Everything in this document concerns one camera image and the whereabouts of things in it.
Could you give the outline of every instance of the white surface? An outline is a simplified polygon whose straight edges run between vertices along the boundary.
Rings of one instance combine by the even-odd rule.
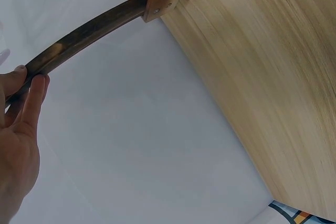
[[[273,208],[267,207],[249,224],[288,224],[288,220]]]
[[[125,0],[0,0],[7,72]],[[41,169],[19,223],[230,223],[271,197],[161,21],[141,19],[51,75]]]

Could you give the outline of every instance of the finger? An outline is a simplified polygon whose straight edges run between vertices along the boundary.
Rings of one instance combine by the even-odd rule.
[[[17,121],[19,117],[18,115],[25,104],[27,96],[28,96],[28,92],[21,95],[21,97],[18,100],[14,101],[10,105],[9,109],[7,110],[7,113],[5,114],[5,127],[9,127],[14,122]]]
[[[37,132],[38,117],[45,93],[45,83],[46,79],[42,75],[33,78],[28,97],[23,106],[21,122],[25,123],[34,134]]]
[[[43,101],[44,101],[44,99],[45,99],[45,97],[46,97],[47,90],[48,90],[48,87],[49,87],[49,84],[50,84],[50,78],[49,78],[49,76],[45,76],[45,78],[46,78],[46,83],[45,83],[45,89],[44,89]],[[20,110],[20,112],[19,112],[18,116],[16,117],[16,119],[15,119],[15,121],[14,121],[13,124],[15,124],[15,123],[17,123],[17,122],[20,122],[20,121],[21,121],[21,118],[22,118],[22,110]]]
[[[46,95],[47,95],[47,91],[48,91],[48,87],[49,87],[49,84],[50,84],[50,77],[48,75],[45,76],[45,85],[44,85],[44,94],[43,94],[43,101],[45,100],[46,98]]]
[[[2,85],[5,97],[17,92],[25,82],[26,76],[25,66],[18,66],[7,74],[0,74],[0,85]]]

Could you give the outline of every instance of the light wood panel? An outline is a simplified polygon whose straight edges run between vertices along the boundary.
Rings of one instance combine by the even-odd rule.
[[[336,221],[336,0],[180,0],[163,20],[275,199]]]

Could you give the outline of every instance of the dark wooden stick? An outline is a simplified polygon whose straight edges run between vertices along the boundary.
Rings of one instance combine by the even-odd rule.
[[[6,107],[17,100],[30,87],[31,80],[38,74],[48,74],[106,34],[144,14],[147,0],[128,0],[108,10],[77,28],[26,65],[27,78],[22,88],[6,98]]]

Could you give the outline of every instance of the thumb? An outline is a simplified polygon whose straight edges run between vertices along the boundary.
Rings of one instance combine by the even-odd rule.
[[[5,97],[17,92],[25,82],[27,76],[27,69],[21,65],[14,69],[14,71],[7,74],[0,74],[0,85],[3,87]]]

